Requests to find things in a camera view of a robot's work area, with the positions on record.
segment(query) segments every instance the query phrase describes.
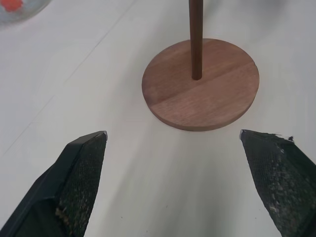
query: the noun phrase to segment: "round wooden base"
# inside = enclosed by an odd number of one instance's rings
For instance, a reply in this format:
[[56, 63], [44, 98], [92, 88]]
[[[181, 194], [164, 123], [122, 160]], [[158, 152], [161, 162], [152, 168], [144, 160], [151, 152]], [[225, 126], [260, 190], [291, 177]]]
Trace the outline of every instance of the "round wooden base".
[[259, 88], [259, 72], [239, 47], [203, 40], [203, 77], [191, 78], [190, 41], [162, 51], [144, 72], [142, 90], [152, 113], [187, 131], [208, 131], [240, 118]]

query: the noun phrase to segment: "wooden dowel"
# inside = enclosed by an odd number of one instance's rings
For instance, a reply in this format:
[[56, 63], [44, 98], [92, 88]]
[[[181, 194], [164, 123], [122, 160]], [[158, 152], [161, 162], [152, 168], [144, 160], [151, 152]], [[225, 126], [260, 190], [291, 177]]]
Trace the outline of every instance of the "wooden dowel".
[[192, 78], [202, 78], [203, 0], [189, 0]]

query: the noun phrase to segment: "orange object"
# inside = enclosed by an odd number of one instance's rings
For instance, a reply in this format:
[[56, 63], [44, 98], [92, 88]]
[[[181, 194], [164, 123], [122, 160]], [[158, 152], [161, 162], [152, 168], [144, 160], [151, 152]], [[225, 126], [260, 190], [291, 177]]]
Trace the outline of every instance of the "orange object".
[[0, 0], [0, 4], [7, 12], [13, 12], [18, 10], [22, 5], [22, 0]]

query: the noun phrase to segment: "white surface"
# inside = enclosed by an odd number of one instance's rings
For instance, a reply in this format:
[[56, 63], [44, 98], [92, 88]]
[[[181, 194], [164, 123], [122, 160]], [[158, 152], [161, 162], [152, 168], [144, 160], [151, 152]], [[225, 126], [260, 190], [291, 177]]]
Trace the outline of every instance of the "white surface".
[[0, 32], [0, 226], [65, 145], [107, 130], [89, 237], [279, 237], [252, 181], [242, 128], [294, 136], [316, 161], [316, 2], [206, 0], [204, 36], [252, 56], [249, 111], [210, 132], [148, 110], [142, 74], [189, 38], [182, 0], [54, 0]]

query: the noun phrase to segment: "wooden stand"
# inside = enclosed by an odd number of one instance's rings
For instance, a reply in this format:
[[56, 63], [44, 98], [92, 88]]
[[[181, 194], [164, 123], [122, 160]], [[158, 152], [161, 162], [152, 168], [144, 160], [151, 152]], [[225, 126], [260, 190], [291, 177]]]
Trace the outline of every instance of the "wooden stand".
[[239, 47], [203, 39], [203, 0], [190, 0], [191, 40], [170, 46], [147, 66], [142, 90], [152, 113], [187, 131], [208, 131], [240, 118], [259, 88], [259, 72]]

